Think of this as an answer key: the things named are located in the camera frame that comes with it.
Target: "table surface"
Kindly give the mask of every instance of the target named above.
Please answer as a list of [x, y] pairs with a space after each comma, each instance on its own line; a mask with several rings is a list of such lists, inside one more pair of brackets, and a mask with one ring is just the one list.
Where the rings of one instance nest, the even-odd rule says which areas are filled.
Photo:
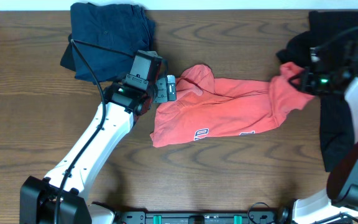
[[[180, 76], [209, 65], [215, 77], [269, 81], [275, 53], [308, 30], [308, 11], [149, 11], [155, 48]], [[0, 223], [17, 223], [19, 191], [76, 143], [99, 104], [97, 88], [59, 66], [70, 12], [0, 12]], [[152, 210], [277, 207], [326, 185], [319, 100], [262, 134], [152, 147], [156, 105], [117, 145], [89, 202]]]

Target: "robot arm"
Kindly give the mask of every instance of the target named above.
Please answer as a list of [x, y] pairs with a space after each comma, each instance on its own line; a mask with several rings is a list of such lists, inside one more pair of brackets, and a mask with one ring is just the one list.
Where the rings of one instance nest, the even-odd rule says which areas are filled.
[[[166, 61], [155, 52], [138, 51], [132, 69], [122, 84], [113, 83], [107, 87], [103, 98], [105, 102], [99, 105], [91, 124], [63, 160], [42, 180], [29, 177], [23, 184], [20, 223], [52, 223], [55, 208], [59, 208], [59, 203], [56, 202], [59, 194], [62, 198], [58, 213], [60, 223], [107, 224], [114, 220], [110, 209], [96, 204], [86, 206], [93, 182], [112, 150], [132, 129], [139, 116], [150, 109], [153, 102], [176, 100], [175, 77], [167, 75]], [[96, 134], [95, 130], [99, 128], [103, 118], [103, 127]], [[91, 136], [94, 136], [93, 140], [83, 150]], [[83, 151], [82, 155], [72, 170], [67, 171], [80, 151]], [[70, 175], [62, 190], [59, 186], [68, 172]]]
[[[60, 161], [55, 168], [49, 171], [44, 178], [50, 179], [49, 184], [59, 187], [62, 182], [65, 170], [71, 164], [74, 157], [78, 154], [85, 142], [94, 133], [102, 117], [102, 104], [99, 105], [95, 117], [91, 124], [71, 149], [71, 151]], [[132, 112], [125, 112], [125, 107], [115, 103], [106, 105], [106, 120], [103, 129], [94, 138], [92, 143], [86, 148], [83, 155], [75, 164], [68, 178], [64, 190], [69, 192], [77, 189], [78, 196], [85, 201], [88, 199], [90, 189], [106, 162], [112, 150], [118, 142], [132, 129], [134, 125], [134, 115]]]
[[300, 91], [314, 95], [341, 94], [347, 101], [355, 135], [352, 151], [330, 173], [327, 188], [311, 197], [295, 201], [291, 219], [302, 223], [329, 223], [348, 214], [358, 217], [358, 40], [350, 42], [339, 70], [327, 72], [324, 55], [314, 65], [298, 75]]

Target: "shirt sleeve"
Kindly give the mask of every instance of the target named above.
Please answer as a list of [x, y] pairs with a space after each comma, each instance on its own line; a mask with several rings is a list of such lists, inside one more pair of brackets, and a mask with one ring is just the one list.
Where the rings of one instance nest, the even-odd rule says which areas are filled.
[[299, 92], [288, 82], [289, 78], [302, 70], [293, 62], [285, 63], [280, 67], [280, 76], [274, 77], [270, 82], [269, 98], [277, 126], [285, 121], [291, 110], [302, 110], [314, 98], [313, 95]]

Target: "cable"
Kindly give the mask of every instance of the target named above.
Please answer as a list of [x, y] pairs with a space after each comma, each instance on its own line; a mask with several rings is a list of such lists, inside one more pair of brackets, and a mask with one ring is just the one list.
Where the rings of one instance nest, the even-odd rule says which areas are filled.
[[320, 221], [316, 221], [314, 222], [313, 224], [323, 224], [323, 223], [329, 223], [333, 220], [337, 220], [337, 219], [343, 219], [343, 218], [350, 218], [351, 220], [355, 221], [356, 223], [358, 223], [358, 219], [354, 218], [353, 216], [347, 214], [347, 213], [342, 213], [342, 212], [339, 212], [339, 214], [337, 215], [334, 215], [333, 217], [329, 217], [329, 218], [325, 218], [323, 220], [320, 220]]
[[83, 45], [87, 45], [87, 46], [90, 46], [90, 47], [94, 47], [94, 48], [97, 48], [97, 49], [101, 49], [101, 50], [107, 50], [107, 51], [110, 51], [110, 52], [114, 52], [114, 53], [117, 53], [117, 54], [122, 54], [122, 55], [126, 55], [130, 58], [135, 58], [135, 55], [130, 55], [130, 54], [127, 54], [125, 52], [122, 52], [122, 51], [119, 51], [119, 50], [113, 50], [113, 49], [109, 49], [109, 48], [105, 48], [105, 47], [102, 47], [102, 46], [98, 46], [98, 45], [94, 45], [94, 44], [91, 44], [91, 43], [87, 43], [87, 42], [83, 42], [83, 41], [80, 41], [80, 40], [75, 40], [75, 39], [72, 39], [71, 40], [71, 44], [73, 45], [73, 42], [76, 42], [76, 43], [79, 43], [79, 44], [83, 44]]
[[251, 218], [249, 216], [249, 213], [251, 212], [251, 210], [254, 208], [255, 205], [266, 205], [268, 208], [270, 208], [265, 202], [257, 202], [253, 205], [251, 205], [251, 207], [248, 209], [248, 212], [247, 212], [247, 218], [248, 218], [248, 223], [249, 221], [251, 221], [253, 224], [257, 224], [255, 221], [254, 221], [254, 218]]
[[358, 30], [358, 26], [355, 26], [355, 27], [351, 27], [349, 29], [346, 29], [340, 33], [338, 33], [337, 35], [335, 35], [333, 38], [331, 38], [330, 40], [326, 41], [325, 43], [315, 47], [316, 50], [320, 50], [320, 49], [323, 49], [327, 46], [329, 46], [330, 44], [332, 44], [333, 42], [337, 41], [339, 38], [341, 38], [342, 36], [348, 34], [348, 33], [351, 33], [351, 32], [354, 32]]
[[104, 95], [103, 95], [103, 90], [102, 87], [100, 86], [100, 83], [98, 81], [98, 79], [96, 78], [96, 75], [94, 74], [94, 72], [92, 71], [92, 68], [90, 67], [90, 65], [87, 63], [87, 61], [85, 60], [84, 56], [81, 54], [80, 50], [78, 49], [78, 47], [76, 46], [75, 42], [79, 43], [79, 44], [84, 44], [85, 42], [79, 41], [79, 40], [71, 40], [71, 44], [74, 47], [74, 49], [76, 50], [77, 54], [80, 56], [81, 60], [84, 62], [84, 64], [88, 67], [89, 71], [91, 72], [91, 75], [96, 83], [96, 86], [98, 87], [99, 93], [100, 93], [100, 97], [101, 97], [101, 101], [102, 101], [102, 108], [103, 108], [103, 112], [102, 112], [102, 118], [100, 120], [100, 123], [98, 125], [98, 127], [96, 128], [96, 131], [92, 134], [92, 136], [88, 139], [88, 141], [85, 143], [85, 145], [82, 147], [82, 149], [78, 152], [78, 154], [75, 156], [75, 158], [73, 159], [73, 162], [71, 162], [71, 164], [68, 166], [68, 169], [65, 171], [65, 175], [63, 176], [62, 182], [60, 184], [58, 193], [57, 193], [57, 197], [56, 197], [56, 206], [55, 206], [55, 218], [54, 218], [54, 222], [55, 224], [59, 223], [59, 212], [60, 212], [60, 204], [61, 201], [60, 199], [62, 198], [62, 192], [63, 189], [65, 187], [67, 178], [70, 176], [71, 171], [74, 168], [75, 163], [78, 161], [78, 159], [81, 157], [82, 153], [85, 152], [85, 149], [89, 146], [89, 144], [91, 144], [92, 140], [95, 138], [95, 136], [99, 133], [99, 131], [101, 129], [103, 129], [103, 124], [104, 124], [104, 120], [106, 119], [106, 102], [104, 100]]
[[347, 217], [347, 218], [350, 218], [351, 220], [355, 221], [358, 223], [358, 219], [357, 218], [354, 218], [353, 216], [347, 214], [347, 213], [341, 213], [341, 218], [343, 217]]

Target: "pink garment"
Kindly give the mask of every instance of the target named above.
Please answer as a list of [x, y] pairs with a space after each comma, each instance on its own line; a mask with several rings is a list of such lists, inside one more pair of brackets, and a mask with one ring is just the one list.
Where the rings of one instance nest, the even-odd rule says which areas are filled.
[[280, 67], [281, 75], [269, 83], [214, 78], [205, 65], [189, 68], [177, 78], [177, 100], [157, 109], [150, 135], [153, 146], [256, 134], [279, 127], [291, 110], [301, 110], [313, 99], [288, 83], [301, 71], [288, 62]]

